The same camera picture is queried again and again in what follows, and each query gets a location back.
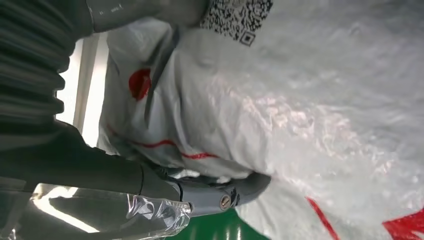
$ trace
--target red line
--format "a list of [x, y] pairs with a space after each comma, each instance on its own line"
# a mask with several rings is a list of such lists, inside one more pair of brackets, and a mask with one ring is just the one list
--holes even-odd
[[324, 215], [324, 213], [321, 210], [320, 206], [318, 206], [318, 204], [314, 200], [312, 200], [311, 198], [309, 198], [309, 197], [306, 197], [306, 200], [309, 202], [309, 204], [311, 205], [311, 207], [313, 208], [313, 210], [315, 210], [315, 212], [318, 215], [319, 219], [321, 220], [322, 224], [324, 225], [324, 227], [330, 233], [332, 239], [334, 239], [334, 240], [340, 240], [340, 237], [337, 235], [337, 232], [334, 231], [333, 227], [331, 226], [331, 224], [330, 224], [329, 220], [327, 219], [327, 217]]
[[[153, 148], [157, 148], [163, 145], [171, 145], [171, 146], [175, 146], [177, 147], [177, 145], [175, 144], [175, 142], [171, 141], [171, 140], [162, 140], [160, 142], [156, 142], [156, 143], [141, 143], [141, 142], [137, 142], [125, 137], [122, 137], [120, 134], [118, 134], [109, 124], [106, 125], [106, 128], [115, 136], [119, 136], [120, 138], [125, 139], [126, 141], [135, 144], [135, 145], [139, 145], [142, 146], [144, 148], [148, 148], [148, 149], [153, 149]], [[212, 154], [212, 153], [208, 153], [208, 152], [202, 152], [202, 153], [198, 153], [198, 154], [186, 154], [183, 152], [179, 152], [184, 158], [187, 159], [192, 159], [192, 160], [200, 160], [200, 159], [206, 159], [206, 158], [218, 158], [217, 155]]]

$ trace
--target white sack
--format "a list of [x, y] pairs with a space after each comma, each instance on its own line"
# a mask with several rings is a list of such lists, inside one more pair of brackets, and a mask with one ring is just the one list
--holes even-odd
[[[150, 109], [136, 110], [165, 126], [145, 125], [146, 140], [216, 155], [182, 158], [203, 174], [271, 175], [238, 212], [272, 239], [423, 236], [421, 3], [215, 0], [202, 28], [181, 34]], [[243, 167], [215, 171], [233, 161]]]

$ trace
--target screw head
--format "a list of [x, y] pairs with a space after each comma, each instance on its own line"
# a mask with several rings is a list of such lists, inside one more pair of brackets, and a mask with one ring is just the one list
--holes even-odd
[[221, 198], [221, 202], [219, 204], [222, 210], [227, 210], [231, 206], [231, 198], [228, 195], [224, 195]]

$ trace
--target transparent plastic wrap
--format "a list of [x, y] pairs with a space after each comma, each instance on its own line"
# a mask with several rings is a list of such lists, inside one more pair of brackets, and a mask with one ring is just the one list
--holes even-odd
[[2, 240], [153, 240], [178, 234], [191, 212], [184, 202], [50, 184], [0, 197], [14, 206]]

